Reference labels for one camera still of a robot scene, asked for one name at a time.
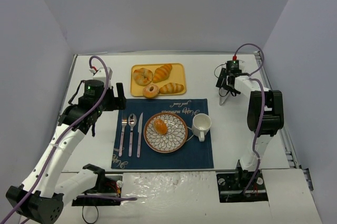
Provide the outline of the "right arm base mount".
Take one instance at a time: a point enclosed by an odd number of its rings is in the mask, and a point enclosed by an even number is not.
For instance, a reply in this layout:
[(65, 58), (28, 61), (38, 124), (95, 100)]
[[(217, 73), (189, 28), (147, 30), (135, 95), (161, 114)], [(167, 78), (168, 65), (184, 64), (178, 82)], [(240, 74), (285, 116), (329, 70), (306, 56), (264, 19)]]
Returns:
[(257, 172), (254, 180), (243, 193), (250, 177), (239, 179), (239, 174), (217, 173), (217, 188), (220, 203), (268, 202), (268, 195), (261, 172)]

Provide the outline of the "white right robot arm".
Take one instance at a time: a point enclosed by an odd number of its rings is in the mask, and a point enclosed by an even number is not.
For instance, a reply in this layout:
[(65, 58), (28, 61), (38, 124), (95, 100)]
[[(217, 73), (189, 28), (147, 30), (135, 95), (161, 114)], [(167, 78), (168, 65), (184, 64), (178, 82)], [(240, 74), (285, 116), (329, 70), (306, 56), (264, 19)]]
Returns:
[(216, 87), (221, 103), (229, 95), (248, 98), (246, 121), (254, 138), (247, 144), (239, 164), (243, 171), (254, 172), (260, 168), (268, 144), (284, 126), (282, 92), (264, 87), (260, 80), (244, 72), (237, 59), (222, 65)]

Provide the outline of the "small oval bun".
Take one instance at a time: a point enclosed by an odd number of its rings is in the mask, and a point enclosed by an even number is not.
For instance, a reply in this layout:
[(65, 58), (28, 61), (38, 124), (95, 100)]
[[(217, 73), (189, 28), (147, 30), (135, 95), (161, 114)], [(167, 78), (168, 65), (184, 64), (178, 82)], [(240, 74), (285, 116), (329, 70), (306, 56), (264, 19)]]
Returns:
[(167, 133), (167, 126), (161, 119), (156, 119), (153, 122), (153, 127), (158, 134), (165, 135)]

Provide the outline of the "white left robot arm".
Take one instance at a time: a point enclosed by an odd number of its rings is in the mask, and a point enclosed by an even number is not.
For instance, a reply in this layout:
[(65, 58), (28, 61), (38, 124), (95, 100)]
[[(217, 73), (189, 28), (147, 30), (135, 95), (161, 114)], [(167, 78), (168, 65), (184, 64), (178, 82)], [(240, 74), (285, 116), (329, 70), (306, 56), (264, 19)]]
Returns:
[(122, 83), (117, 83), (114, 95), (110, 81), (86, 80), (84, 93), (78, 103), (64, 110), (58, 120), (53, 138), (43, 156), (20, 186), (10, 186), (6, 198), (18, 213), (38, 223), (54, 223), (70, 201), (86, 190), (98, 189), (105, 180), (102, 168), (87, 164), (74, 180), (64, 184), (57, 181), (77, 145), (88, 131), (95, 131), (95, 124), (104, 111), (123, 110), (126, 98)]

